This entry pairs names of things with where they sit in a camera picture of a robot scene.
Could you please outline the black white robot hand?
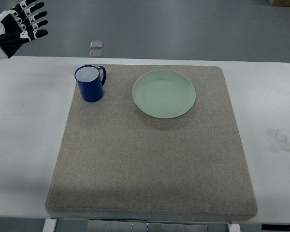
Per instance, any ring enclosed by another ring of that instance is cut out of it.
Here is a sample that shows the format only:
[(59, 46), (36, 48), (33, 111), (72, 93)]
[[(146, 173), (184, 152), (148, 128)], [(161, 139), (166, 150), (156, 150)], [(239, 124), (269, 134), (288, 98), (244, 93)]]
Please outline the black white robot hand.
[(47, 11), (42, 11), (44, 2), (23, 0), (0, 14), (0, 47), (8, 58), (26, 43), (48, 34), (42, 29), (48, 21), (44, 19)]

